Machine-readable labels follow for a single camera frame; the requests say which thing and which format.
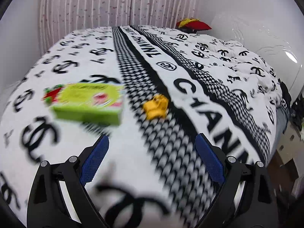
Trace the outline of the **long green cardboard box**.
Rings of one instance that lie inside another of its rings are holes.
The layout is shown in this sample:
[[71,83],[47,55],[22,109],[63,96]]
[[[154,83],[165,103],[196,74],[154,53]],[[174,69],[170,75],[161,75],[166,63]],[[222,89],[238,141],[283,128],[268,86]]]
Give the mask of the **long green cardboard box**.
[[124,94],[120,84],[70,83],[49,107],[62,120],[117,126],[121,123]]

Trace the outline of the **white black logo blanket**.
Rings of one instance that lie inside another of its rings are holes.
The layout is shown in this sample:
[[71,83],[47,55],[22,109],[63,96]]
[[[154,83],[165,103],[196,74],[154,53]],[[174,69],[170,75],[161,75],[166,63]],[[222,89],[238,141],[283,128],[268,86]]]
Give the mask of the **white black logo blanket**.
[[205,146],[265,167],[290,95],[235,40],[147,25],[77,30],[1,119],[1,194],[30,227],[196,227],[226,175]]

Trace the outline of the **red green toy car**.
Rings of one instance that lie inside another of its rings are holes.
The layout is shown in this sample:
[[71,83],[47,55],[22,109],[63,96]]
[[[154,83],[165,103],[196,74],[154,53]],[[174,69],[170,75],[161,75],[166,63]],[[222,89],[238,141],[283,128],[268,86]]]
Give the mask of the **red green toy car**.
[[52,104],[53,102],[56,101],[56,96],[58,93],[61,91],[61,89],[64,87],[64,85],[58,84],[56,86],[53,86],[52,88],[45,88],[44,89],[44,96],[42,100],[46,104]]

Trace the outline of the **yellow crumpled wrapper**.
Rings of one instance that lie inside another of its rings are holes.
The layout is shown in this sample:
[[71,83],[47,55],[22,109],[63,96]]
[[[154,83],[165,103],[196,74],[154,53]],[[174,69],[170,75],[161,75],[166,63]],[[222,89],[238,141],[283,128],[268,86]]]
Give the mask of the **yellow crumpled wrapper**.
[[151,100],[143,104],[143,110],[148,120],[165,118],[169,100],[161,94],[155,95]]

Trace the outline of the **white bed headboard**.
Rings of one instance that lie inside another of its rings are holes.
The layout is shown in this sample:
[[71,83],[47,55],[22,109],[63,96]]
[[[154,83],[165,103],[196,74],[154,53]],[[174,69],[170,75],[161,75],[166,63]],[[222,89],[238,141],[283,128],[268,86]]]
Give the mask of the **white bed headboard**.
[[287,40],[268,25],[238,15],[220,13],[211,22],[210,35],[236,40],[261,56],[282,80],[295,100],[303,88],[303,52],[299,40]]

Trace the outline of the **red yellow pillow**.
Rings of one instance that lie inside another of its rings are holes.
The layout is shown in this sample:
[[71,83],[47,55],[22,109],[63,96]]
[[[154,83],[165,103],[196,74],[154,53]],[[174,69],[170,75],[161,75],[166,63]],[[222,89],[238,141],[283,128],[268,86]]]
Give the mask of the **red yellow pillow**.
[[208,24],[194,18],[186,18],[177,22],[176,28],[186,33],[197,33],[198,31],[211,30],[211,27]]

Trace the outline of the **pink patterned curtain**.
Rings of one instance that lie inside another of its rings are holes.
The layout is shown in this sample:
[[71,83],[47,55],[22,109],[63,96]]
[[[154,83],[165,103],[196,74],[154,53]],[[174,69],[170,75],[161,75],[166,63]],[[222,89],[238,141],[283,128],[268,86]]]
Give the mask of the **pink patterned curtain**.
[[45,53],[75,30],[100,26],[175,27],[197,17],[198,0],[40,0],[39,44]]

